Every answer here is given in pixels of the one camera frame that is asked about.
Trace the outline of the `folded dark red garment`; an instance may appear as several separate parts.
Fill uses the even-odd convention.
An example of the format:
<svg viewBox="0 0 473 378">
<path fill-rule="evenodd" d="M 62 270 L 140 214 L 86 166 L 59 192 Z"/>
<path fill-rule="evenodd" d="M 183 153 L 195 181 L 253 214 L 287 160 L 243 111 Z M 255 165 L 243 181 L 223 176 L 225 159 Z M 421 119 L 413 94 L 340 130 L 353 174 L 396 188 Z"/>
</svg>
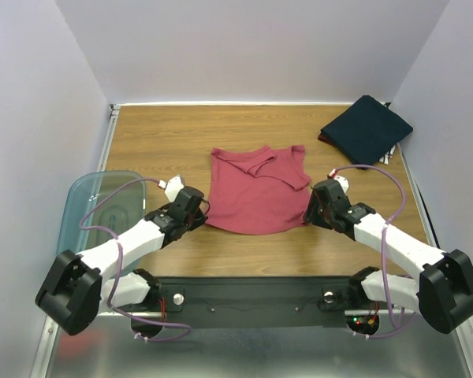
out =
<svg viewBox="0 0 473 378">
<path fill-rule="evenodd" d="M 329 145 L 333 145 L 333 141 L 328 136 L 326 136 L 324 134 L 320 134 L 318 136 L 318 140 L 321 141 L 321 142 L 327 143 Z"/>
</svg>

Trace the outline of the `folded navy tank top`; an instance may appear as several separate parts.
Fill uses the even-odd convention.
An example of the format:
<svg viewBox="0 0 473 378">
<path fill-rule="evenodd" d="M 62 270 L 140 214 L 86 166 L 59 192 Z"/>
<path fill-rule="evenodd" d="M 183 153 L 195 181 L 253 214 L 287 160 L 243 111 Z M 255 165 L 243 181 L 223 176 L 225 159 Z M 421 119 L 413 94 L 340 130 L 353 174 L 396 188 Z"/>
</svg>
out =
<svg viewBox="0 0 473 378">
<path fill-rule="evenodd" d="M 319 134 L 328 136 L 354 165 L 374 165 L 392 146 L 413 132 L 404 119 L 364 95 L 340 116 L 324 126 Z"/>
</svg>

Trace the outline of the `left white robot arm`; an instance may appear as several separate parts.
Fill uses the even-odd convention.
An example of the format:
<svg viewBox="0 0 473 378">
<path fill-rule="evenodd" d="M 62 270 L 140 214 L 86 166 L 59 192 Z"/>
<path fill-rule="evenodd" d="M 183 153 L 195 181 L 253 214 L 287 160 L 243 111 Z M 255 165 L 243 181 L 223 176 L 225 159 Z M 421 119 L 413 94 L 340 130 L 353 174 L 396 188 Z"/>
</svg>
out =
<svg viewBox="0 0 473 378">
<path fill-rule="evenodd" d="M 67 334 L 77 335 L 106 307 L 117 293 L 113 286 L 126 282 L 125 299 L 143 310 L 159 303 L 159 290 L 142 276 L 122 270 L 144 255 L 161 250 L 203 225 L 200 209 L 203 192 L 182 187 L 169 204 L 111 240 L 78 254 L 65 250 L 55 259 L 36 297 L 35 304 Z"/>
</svg>

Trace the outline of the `clear blue plastic bin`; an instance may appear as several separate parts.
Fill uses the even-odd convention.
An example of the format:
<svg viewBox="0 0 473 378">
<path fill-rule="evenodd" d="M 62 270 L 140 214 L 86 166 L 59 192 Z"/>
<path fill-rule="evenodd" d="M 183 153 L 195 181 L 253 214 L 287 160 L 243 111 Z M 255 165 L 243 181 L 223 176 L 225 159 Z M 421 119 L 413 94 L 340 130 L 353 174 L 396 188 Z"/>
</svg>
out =
<svg viewBox="0 0 473 378">
<path fill-rule="evenodd" d="M 126 170 L 94 172 L 82 176 L 66 199 L 56 253 L 73 253 L 99 246 L 111 239 L 103 226 L 116 234 L 129 230 L 145 215 L 146 183 L 133 183 L 141 175 Z"/>
</svg>

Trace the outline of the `folded white patterned garment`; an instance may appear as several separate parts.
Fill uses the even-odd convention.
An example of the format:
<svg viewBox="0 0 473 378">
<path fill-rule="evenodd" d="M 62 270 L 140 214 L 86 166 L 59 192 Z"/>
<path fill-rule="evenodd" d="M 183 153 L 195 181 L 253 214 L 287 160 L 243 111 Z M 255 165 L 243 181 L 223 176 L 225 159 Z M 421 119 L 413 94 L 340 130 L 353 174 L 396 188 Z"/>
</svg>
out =
<svg viewBox="0 0 473 378">
<path fill-rule="evenodd" d="M 378 161 L 382 163 L 383 165 L 388 165 L 393 158 L 395 152 L 397 149 L 397 144 L 392 146 L 389 151 L 387 151 L 383 157 L 381 157 Z"/>
</svg>

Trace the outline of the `aluminium frame rail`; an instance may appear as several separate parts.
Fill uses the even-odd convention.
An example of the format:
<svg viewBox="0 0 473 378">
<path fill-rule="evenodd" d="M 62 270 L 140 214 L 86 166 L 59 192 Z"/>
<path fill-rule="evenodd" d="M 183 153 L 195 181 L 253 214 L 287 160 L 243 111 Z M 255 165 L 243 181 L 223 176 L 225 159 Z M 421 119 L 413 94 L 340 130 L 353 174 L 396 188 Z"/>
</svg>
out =
<svg viewBox="0 0 473 378">
<path fill-rule="evenodd" d="M 109 157 L 110 148 L 113 142 L 115 129 L 117 127 L 117 121 L 119 118 L 119 113 L 121 111 L 121 104 L 111 104 L 110 105 L 110 119 L 106 129 L 105 138 L 103 140 L 101 154 L 99 156 L 99 161 L 96 166 L 96 172 L 102 172 L 106 169 L 106 163 Z"/>
</svg>

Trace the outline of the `red tank top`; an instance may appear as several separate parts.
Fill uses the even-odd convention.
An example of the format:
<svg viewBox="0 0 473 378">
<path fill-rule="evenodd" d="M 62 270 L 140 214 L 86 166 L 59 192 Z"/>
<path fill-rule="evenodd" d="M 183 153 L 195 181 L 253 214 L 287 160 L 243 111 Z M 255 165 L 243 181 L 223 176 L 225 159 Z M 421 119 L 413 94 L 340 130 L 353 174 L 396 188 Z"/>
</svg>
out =
<svg viewBox="0 0 473 378">
<path fill-rule="evenodd" d="M 208 221 L 242 235 L 269 235 L 304 225 L 311 177 L 303 145 L 250 152 L 214 148 Z"/>
</svg>

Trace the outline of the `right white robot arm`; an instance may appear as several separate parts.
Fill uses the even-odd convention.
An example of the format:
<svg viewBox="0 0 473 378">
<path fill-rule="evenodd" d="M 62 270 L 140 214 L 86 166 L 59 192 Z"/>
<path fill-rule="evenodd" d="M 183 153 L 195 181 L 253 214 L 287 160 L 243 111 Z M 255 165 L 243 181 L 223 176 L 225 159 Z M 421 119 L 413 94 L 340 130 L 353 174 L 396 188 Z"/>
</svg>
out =
<svg viewBox="0 0 473 378">
<path fill-rule="evenodd" d="M 349 280 L 347 298 L 356 307 L 387 302 L 420 315 L 449 334 L 473 316 L 473 264 L 460 250 L 429 246 L 385 222 L 371 207 L 351 204 L 345 179 L 313 186 L 304 220 L 368 246 L 399 265 L 406 276 L 368 267 Z"/>
</svg>

